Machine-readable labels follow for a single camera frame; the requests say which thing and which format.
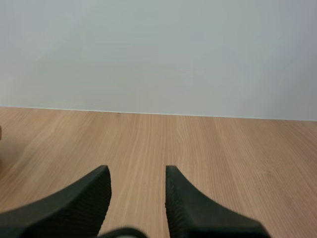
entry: light wood surface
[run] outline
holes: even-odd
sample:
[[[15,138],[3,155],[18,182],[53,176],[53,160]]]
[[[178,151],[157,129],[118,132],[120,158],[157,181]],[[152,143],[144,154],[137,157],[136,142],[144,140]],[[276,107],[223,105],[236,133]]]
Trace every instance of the light wood surface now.
[[[274,238],[317,237],[317,123],[0,108],[0,212],[109,165],[101,232],[168,237],[165,165]]]

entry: white wall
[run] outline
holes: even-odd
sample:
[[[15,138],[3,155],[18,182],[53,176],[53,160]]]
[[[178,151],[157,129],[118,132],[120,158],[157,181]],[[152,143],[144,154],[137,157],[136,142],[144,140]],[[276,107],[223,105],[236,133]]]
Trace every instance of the white wall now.
[[[0,0],[0,105],[317,120],[317,1]]]

